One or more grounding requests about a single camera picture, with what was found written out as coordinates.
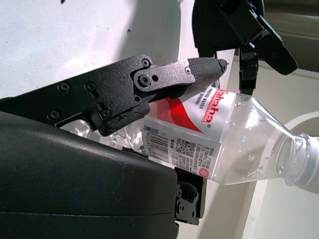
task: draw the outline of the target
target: bottle label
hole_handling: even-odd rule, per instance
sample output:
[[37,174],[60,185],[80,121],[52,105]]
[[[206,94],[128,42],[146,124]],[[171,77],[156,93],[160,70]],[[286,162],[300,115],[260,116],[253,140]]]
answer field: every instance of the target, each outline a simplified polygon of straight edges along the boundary
[[152,103],[144,120],[146,154],[211,178],[235,96],[209,86],[178,99]]

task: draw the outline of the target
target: bottle neck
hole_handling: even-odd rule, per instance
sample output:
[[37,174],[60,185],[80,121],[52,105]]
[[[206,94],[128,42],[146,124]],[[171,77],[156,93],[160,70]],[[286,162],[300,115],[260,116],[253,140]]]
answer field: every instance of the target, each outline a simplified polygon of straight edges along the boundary
[[277,171],[280,177],[285,179],[287,185],[319,193],[318,138],[301,134],[285,139],[284,143],[278,157]]

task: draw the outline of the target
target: screw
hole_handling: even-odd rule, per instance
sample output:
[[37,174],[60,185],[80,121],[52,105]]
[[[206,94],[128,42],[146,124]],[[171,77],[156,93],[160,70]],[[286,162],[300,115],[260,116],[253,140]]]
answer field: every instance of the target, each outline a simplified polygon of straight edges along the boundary
[[183,206],[182,203],[178,203],[178,204],[177,204],[176,212],[177,212],[178,214],[184,212],[184,206]]
[[188,66],[185,68],[185,72],[186,72],[186,74],[188,74],[188,75],[191,74],[190,68],[189,68]]
[[51,111],[49,114],[48,114],[48,118],[49,120],[56,120],[60,117],[60,113],[58,111]]
[[141,75],[139,78],[139,85],[142,87],[149,86],[151,84],[151,80],[147,75]]
[[88,92],[93,92],[96,89],[96,85],[93,82],[88,82],[88,83],[85,84],[85,89]]
[[150,62],[148,61],[148,59],[143,59],[143,60],[142,60],[142,65],[143,65],[144,67],[149,67],[149,66],[150,66]]
[[69,89],[70,85],[68,83],[61,82],[60,84],[58,84],[58,90],[60,91],[68,91]]
[[109,110],[103,110],[102,111],[102,115],[105,117],[105,118],[108,118],[111,116],[111,112]]

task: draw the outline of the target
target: black plastic housing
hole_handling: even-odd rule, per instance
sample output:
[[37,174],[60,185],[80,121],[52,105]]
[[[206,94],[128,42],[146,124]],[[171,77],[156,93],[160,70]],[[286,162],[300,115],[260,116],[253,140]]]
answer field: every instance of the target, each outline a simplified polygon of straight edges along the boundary
[[177,176],[138,155],[0,112],[0,238],[176,238]]

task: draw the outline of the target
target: red circular seal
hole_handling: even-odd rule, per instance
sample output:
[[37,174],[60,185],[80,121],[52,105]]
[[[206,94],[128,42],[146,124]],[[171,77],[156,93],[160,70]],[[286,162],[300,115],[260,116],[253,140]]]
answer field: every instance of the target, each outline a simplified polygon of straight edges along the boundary
[[204,177],[204,178],[207,178],[208,175],[209,175],[209,172],[208,172],[208,170],[207,170],[206,168],[201,168],[201,169],[199,170],[199,175],[202,176],[202,177]]

